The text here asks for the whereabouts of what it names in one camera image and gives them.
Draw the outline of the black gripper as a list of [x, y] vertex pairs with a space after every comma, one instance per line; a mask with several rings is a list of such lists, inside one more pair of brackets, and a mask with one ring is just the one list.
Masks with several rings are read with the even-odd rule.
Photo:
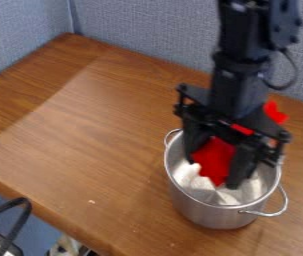
[[[194, 163], [193, 154], [211, 136], [237, 146], [231, 159], [226, 187], [237, 190], [253, 174], [258, 162], [277, 162], [291, 134], [263, 111], [269, 90], [266, 80], [271, 61], [251, 63], [215, 62], [213, 84], [209, 89], [182, 83], [177, 87], [179, 100], [174, 114], [183, 124], [185, 156]], [[233, 125], [254, 131], [243, 135]]]

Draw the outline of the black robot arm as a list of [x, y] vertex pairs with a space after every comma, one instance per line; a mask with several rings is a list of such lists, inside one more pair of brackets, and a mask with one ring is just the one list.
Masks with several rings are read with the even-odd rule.
[[185, 153], [222, 139], [235, 146], [226, 186], [239, 187], [262, 161], [275, 162], [291, 134], [265, 112], [270, 90], [271, 55], [289, 56], [303, 21], [297, 0], [219, 0], [221, 32], [211, 87], [187, 84], [179, 93], [175, 114], [182, 118]]

